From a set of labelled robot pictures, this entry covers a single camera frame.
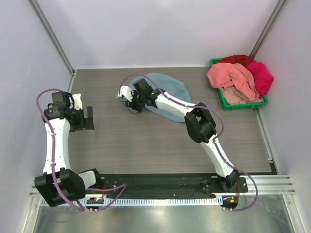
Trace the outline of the light blue t shirt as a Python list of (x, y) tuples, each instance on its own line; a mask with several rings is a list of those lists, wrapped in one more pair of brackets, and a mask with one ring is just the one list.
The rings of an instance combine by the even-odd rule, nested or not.
[[(147, 73), (145, 76), (152, 79), (161, 89), (168, 92), (173, 97), (180, 99), (182, 101), (192, 103), (190, 99), (190, 93), (185, 87), (185, 84), (169, 75), (162, 73)], [(169, 120), (184, 123), (184, 118), (181, 118), (169, 111), (157, 109), (152, 106), (145, 106), (145, 110), (149, 110), (159, 116), (167, 118)]]

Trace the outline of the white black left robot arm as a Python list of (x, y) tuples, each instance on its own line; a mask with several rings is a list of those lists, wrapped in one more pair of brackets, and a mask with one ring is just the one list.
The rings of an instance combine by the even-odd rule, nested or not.
[(47, 150), (42, 175), (35, 177), (35, 187), (50, 207), (67, 203), (79, 212), (79, 202), (86, 190), (98, 194), (103, 182), (96, 169), (80, 173), (72, 171), (69, 162), (69, 134), (94, 130), (93, 108), (83, 107), (81, 94), (71, 94), (52, 88), (52, 102), (45, 110), (38, 108), (47, 135)]

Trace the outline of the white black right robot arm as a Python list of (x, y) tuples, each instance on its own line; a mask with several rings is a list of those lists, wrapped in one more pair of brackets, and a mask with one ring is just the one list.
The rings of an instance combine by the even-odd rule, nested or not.
[(126, 99), (125, 105), (138, 112), (151, 106), (183, 118), (189, 137), (204, 148), (212, 161), (220, 188), (232, 191), (240, 175), (218, 140), (216, 122), (207, 107), (202, 102), (193, 104), (177, 99), (158, 87), (154, 89), (144, 78), (133, 86), (123, 85), (118, 91), (118, 97)]

